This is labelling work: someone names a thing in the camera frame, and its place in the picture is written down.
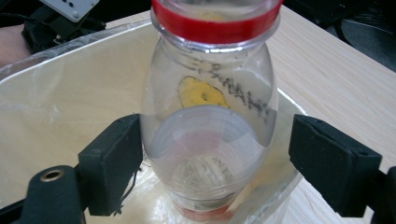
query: plastic bottle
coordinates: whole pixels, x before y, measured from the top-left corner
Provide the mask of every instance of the plastic bottle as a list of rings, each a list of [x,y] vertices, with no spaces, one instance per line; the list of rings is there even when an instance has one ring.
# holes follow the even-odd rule
[[[177,210],[223,214],[268,152],[277,87],[265,40],[281,1],[153,0],[162,34],[143,99],[145,151]]]

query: wooden table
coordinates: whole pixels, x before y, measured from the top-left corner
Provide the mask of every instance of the wooden table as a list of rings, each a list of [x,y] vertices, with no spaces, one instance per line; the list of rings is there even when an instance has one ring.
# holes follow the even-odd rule
[[[149,18],[144,12],[119,24]],[[383,155],[380,169],[396,165],[396,74],[316,25],[282,7],[281,23],[268,41],[278,87],[308,115],[323,119]],[[369,223],[341,218],[302,180],[290,196],[284,223]]]

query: clear plastic bag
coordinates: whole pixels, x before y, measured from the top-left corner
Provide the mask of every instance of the clear plastic bag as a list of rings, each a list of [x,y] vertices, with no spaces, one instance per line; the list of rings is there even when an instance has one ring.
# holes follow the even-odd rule
[[[30,178],[41,170],[76,165],[78,153],[112,121],[140,112],[142,83],[158,37],[149,21],[127,24],[0,70],[0,207],[22,199]],[[230,211],[208,223],[280,222],[301,179],[288,154],[296,113],[304,111],[279,91],[266,163]],[[141,168],[122,214],[91,217],[87,212],[88,223],[194,223],[177,212],[149,163]]]

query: red cap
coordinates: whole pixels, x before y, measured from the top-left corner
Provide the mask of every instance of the red cap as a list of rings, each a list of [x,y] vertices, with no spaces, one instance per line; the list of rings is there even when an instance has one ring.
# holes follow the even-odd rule
[[[160,1],[152,0],[152,8],[158,22],[167,31],[206,44],[232,44],[265,33],[274,25],[282,5],[282,0],[279,0],[266,13],[241,21],[209,21],[178,14]]]

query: yellow object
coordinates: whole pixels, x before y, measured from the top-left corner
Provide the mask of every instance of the yellow object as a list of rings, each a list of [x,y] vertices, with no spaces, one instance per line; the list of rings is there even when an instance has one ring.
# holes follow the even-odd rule
[[[178,87],[178,97],[184,107],[221,105],[230,108],[219,89],[195,77],[183,78]]]

